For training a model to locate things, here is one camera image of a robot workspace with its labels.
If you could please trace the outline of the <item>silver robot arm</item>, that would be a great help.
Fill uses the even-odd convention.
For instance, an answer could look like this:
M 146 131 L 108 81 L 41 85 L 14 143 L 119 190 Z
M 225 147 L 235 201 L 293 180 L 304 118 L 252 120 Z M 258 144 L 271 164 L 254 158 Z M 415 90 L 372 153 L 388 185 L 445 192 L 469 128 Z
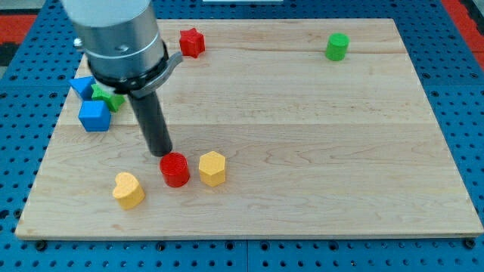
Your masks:
M 117 94 L 155 92 L 182 61 L 169 55 L 151 0 L 62 0 L 92 75 Z

